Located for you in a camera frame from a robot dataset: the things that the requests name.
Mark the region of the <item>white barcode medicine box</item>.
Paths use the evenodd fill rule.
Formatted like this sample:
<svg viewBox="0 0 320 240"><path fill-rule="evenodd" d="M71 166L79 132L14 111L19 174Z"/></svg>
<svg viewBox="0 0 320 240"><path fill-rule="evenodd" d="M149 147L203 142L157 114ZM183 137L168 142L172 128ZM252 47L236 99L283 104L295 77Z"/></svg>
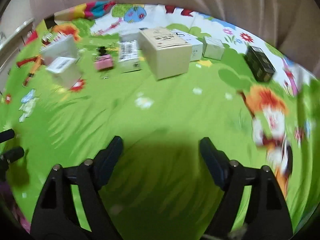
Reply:
<svg viewBox="0 0 320 240"><path fill-rule="evenodd" d="M56 83L70 89L82 76L80 68L76 65L77 61L72 57L57 57L46 67L46 71L51 74Z"/></svg>

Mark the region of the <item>large white silver box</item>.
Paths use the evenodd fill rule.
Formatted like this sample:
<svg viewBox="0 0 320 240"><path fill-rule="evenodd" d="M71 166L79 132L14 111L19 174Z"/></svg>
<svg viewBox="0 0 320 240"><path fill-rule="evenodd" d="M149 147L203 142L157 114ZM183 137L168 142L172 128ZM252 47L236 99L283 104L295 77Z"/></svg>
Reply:
<svg viewBox="0 0 320 240"><path fill-rule="evenodd" d="M46 66L50 65L58 57L79 57L73 35L59 36L50 44L40 49L40 55Z"/></svg>

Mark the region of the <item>pink binder clip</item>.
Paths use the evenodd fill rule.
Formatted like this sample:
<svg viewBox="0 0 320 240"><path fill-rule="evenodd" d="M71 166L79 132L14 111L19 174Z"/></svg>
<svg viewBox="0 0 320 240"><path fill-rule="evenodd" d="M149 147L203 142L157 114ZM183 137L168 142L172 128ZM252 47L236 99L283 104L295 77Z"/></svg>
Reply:
<svg viewBox="0 0 320 240"><path fill-rule="evenodd" d="M112 56L106 54L96 57L94 61L94 66L98 71L112 69L114 67Z"/></svg>

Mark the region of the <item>black binder clip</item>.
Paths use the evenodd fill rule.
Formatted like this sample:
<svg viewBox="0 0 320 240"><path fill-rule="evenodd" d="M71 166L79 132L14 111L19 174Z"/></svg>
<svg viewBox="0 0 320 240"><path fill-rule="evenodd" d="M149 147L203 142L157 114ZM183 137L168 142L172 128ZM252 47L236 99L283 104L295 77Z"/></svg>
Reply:
<svg viewBox="0 0 320 240"><path fill-rule="evenodd" d="M105 46L99 46L97 48L97 53L98 53L98 56L105 56L105 55L108 54L107 49L106 49Z"/></svg>

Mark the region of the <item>long white barcode box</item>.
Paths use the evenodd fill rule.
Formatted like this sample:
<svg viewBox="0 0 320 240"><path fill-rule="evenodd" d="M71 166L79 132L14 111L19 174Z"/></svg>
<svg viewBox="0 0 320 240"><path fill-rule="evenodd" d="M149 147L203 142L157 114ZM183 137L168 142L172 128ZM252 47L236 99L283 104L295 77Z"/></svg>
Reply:
<svg viewBox="0 0 320 240"><path fill-rule="evenodd" d="M120 42L118 67L123 73L141 70L136 40Z"/></svg>

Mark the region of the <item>black small box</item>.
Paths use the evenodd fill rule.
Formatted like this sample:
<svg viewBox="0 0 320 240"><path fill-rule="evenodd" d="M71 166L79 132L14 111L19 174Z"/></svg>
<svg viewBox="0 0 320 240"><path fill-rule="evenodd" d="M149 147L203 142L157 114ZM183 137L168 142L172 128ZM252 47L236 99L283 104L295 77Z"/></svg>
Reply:
<svg viewBox="0 0 320 240"><path fill-rule="evenodd" d="M258 82L270 82L276 70L265 53L258 47L248 46L245 60Z"/></svg>

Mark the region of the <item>small silver cube box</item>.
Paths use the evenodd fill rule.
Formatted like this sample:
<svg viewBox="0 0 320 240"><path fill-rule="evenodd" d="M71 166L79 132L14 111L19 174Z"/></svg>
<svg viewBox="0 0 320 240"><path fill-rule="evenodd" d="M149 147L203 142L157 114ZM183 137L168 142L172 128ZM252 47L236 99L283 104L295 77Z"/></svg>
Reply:
<svg viewBox="0 0 320 240"><path fill-rule="evenodd" d="M205 36L203 39L203 57L221 60L224 54L225 48L220 39Z"/></svg>

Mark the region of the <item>beige kraft box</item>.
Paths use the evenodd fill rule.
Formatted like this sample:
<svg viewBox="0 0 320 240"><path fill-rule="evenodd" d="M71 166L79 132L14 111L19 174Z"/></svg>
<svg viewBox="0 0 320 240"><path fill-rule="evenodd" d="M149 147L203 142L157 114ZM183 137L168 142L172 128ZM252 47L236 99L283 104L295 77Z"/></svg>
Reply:
<svg viewBox="0 0 320 240"><path fill-rule="evenodd" d="M192 46L172 31L162 27L141 30L138 44L156 80L188 72Z"/></svg>

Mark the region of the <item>white box letter S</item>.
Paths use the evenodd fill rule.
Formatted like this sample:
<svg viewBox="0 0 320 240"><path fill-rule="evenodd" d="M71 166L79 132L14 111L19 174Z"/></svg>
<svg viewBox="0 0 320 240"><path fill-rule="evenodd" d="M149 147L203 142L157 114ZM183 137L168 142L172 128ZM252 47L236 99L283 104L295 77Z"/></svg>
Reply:
<svg viewBox="0 0 320 240"><path fill-rule="evenodd" d="M192 52L190 56L190 62L193 61L199 61L202 57L202 51L203 51L203 43L197 39L196 36L191 35L189 33L173 29L173 33L175 33L177 36L191 44L192 46Z"/></svg>

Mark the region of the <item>small silver white box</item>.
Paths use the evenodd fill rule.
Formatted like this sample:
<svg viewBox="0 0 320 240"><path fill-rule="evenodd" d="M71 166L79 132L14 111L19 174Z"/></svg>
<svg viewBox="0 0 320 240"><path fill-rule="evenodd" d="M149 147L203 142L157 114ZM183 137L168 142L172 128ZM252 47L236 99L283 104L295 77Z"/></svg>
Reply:
<svg viewBox="0 0 320 240"><path fill-rule="evenodd" d="M143 30L145 28L121 30L119 32L119 40L120 42L138 41Z"/></svg>

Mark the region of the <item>cream cabinet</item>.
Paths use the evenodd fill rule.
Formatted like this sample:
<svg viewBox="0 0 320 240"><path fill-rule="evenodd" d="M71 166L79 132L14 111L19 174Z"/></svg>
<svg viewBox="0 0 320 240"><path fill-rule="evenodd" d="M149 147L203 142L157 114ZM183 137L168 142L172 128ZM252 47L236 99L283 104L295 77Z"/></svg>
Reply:
<svg viewBox="0 0 320 240"><path fill-rule="evenodd" d="M9 72L14 61L25 45L27 35L33 28L34 19L24 21L14 32L1 44L1 95L7 82Z"/></svg>

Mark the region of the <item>colourful cartoon tablecloth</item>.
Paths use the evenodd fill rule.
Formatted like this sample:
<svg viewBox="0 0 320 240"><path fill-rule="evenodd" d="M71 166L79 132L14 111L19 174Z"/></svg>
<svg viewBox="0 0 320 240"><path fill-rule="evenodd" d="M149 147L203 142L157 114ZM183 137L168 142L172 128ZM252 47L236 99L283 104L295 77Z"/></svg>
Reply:
<svg viewBox="0 0 320 240"><path fill-rule="evenodd" d="M222 197L198 152L209 137L229 158L259 168L284 170L280 148L293 156L286 203L293 228L319 203L319 81L252 33L210 16L164 5L111 4L97 20L78 18L47 28L13 64L1 98L1 130L17 137L25 157L7 180L17 205L31 219L53 165L74 166L119 135L124 152L101 198L125 239L199 239ZM211 36L225 47L219 61L191 62L187 73L156 80L144 56L141 70L98 72L97 48L118 56L119 32L135 28L180 29ZM46 71L40 49L73 35L81 78L70 89ZM258 82L245 55L260 48L276 72Z"/></svg>

